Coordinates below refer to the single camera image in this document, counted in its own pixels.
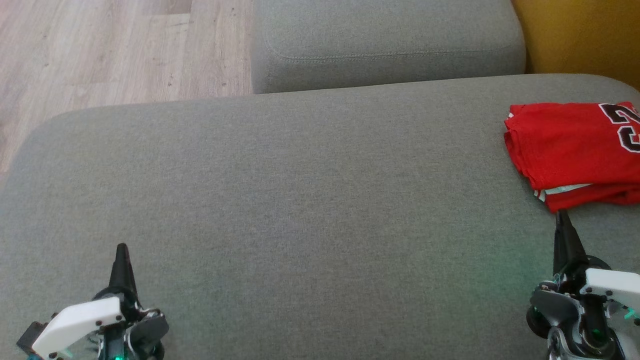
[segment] light wood plank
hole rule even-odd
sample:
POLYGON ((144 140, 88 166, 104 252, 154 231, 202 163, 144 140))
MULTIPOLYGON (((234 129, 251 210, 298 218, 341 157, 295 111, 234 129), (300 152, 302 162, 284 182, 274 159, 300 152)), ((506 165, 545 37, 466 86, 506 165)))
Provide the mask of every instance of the light wood plank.
POLYGON ((70 110, 251 93, 253 0, 0 1, 0 173, 70 110))

